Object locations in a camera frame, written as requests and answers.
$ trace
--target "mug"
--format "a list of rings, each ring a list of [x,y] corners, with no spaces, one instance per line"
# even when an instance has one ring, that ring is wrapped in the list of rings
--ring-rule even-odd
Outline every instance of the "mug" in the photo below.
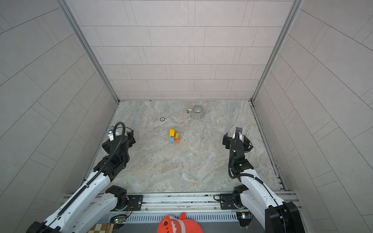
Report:
[[[188,109],[186,112],[196,120],[201,119],[204,115],[203,107],[199,105],[196,105]]]

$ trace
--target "stuffed toy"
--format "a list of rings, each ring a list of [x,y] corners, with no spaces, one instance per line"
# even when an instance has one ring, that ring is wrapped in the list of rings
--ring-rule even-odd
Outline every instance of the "stuffed toy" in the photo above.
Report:
[[[166,216],[158,225],[157,233],[203,233],[201,226],[186,216],[186,213],[182,213],[180,219]]]

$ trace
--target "toy block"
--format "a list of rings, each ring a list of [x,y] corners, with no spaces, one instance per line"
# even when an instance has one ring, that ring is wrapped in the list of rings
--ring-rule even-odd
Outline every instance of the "toy block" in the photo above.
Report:
[[[171,137],[175,136],[175,131],[176,131],[176,129],[170,129],[170,136]]]

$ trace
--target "wire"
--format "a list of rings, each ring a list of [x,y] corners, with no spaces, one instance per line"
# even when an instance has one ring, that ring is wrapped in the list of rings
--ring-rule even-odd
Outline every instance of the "wire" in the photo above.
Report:
[[[46,228],[44,228],[44,230],[42,230],[40,233],[43,233],[43,231],[45,231],[50,225],[52,225],[52,223],[54,223],[54,221],[56,221],[57,218],[55,218]]]

